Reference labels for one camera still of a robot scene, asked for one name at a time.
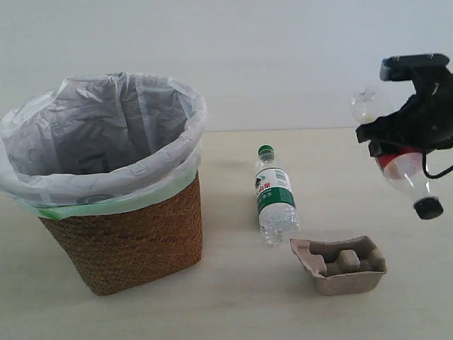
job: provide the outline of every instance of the white wall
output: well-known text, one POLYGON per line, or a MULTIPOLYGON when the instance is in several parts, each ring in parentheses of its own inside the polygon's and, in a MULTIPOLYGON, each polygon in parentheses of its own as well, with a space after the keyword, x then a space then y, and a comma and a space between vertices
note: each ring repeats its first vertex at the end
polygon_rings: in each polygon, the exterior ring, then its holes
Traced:
POLYGON ((448 0, 1 0, 0 113, 68 75, 149 72, 197 88, 210 130, 352 125, 383 57, 453 57, 448 0))

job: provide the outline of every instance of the green bottle cap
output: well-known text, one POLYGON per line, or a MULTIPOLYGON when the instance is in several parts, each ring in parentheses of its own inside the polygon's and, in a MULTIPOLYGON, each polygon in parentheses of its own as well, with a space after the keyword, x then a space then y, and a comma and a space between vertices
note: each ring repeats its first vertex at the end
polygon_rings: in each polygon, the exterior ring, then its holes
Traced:
POLYGON ((262 154, 265 154, 266 152, 274 152, 274 149, 270 145, 263 145, 260 147, 258 150, 258 156, 261 156, 262 154))

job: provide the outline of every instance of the black bottle cap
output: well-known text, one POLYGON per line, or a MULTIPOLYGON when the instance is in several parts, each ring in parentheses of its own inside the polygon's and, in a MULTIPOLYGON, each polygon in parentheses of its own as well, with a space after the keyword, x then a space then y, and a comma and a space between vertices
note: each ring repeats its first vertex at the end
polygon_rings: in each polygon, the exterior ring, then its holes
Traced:
POLYGON ((432 220, 444 212, 444 208, 436 197, 422 198, 415 202, 413 207, 422 220, 432 220))

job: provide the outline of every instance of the plastic bag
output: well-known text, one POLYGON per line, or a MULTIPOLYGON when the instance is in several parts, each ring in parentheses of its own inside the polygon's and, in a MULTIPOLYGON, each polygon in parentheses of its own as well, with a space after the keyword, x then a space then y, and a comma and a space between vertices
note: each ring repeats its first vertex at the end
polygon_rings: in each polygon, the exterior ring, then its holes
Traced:
POLYGON ((203 97, 171 78, 67 78, 1 120, 0 189, 46 217, 155 204, 195 178, 206 118, 203 97))

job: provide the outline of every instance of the table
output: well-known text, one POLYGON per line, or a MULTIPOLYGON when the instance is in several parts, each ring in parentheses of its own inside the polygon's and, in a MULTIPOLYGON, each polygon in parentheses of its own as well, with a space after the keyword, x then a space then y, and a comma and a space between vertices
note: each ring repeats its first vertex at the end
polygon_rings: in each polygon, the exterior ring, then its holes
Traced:
MULTIPOLYGON (((432 184, 445 213, 421 221, 354 130, 210 132, 200 178, 199 264, 97 297, 38 220, 0 197, 0 339, 451 339, 453 175, 432 184), (253 190, 262 144, 292 180, 301 237, 370 236, 389 272, 375 290, 319 295, 288 244, 266 247, 253 190)), ((434 170, 448 152, 429 158, 434 170)))

